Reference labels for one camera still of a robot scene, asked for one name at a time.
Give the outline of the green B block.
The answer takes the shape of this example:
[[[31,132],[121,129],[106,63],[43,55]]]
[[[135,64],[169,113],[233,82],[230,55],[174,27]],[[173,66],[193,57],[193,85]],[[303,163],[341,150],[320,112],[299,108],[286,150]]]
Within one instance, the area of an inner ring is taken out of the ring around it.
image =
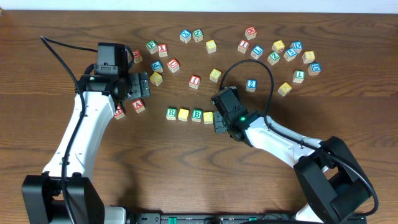
[[[202,110],[194,109],[192,111],[192,121],[200,123],[202,117],[203,117],[203,111]]]

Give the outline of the green R block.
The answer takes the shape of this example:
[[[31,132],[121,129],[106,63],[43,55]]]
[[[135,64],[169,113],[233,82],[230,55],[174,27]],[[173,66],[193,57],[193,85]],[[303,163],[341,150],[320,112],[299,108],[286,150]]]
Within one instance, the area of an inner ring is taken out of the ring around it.
[[[177,109],[176,108],[167,108],[166,119],[167,120],[176,120],[177,119]]]

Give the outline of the yellow O block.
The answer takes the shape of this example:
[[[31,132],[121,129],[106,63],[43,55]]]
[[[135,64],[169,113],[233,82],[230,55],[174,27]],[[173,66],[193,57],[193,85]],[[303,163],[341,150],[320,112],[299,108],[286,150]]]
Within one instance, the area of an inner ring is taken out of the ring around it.
[[[188,117],[189,117],[189,113],[190,113],[189,110],[180,108],[180,109],[179,109],[179,112],[178,112],[177,118],[178,118],[180,121],[187,121],[187,120],[188,120]]]

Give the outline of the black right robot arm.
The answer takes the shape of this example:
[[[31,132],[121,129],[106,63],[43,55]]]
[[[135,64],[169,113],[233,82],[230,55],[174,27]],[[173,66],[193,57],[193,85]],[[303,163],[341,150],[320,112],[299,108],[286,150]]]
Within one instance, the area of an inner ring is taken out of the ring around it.
[[[307,204],[294,219],[311,223],[344,223],[376,193],[343,140],[308,138],[277,124],[270,116],[249,112],[243,105],[218,106],[217,132],[262,149],[294,169]]]

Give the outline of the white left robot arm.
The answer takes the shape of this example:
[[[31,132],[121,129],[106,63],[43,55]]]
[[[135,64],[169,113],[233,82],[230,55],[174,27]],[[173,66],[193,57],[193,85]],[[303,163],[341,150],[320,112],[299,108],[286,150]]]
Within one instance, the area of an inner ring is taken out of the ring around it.
[[[80,78],[56,153],[40,175],[27,175],[22,184],[30,223],[133,223],[128,209],[104,205],[92,178],[99,145],[118,104],[149,95],[146,72]]]

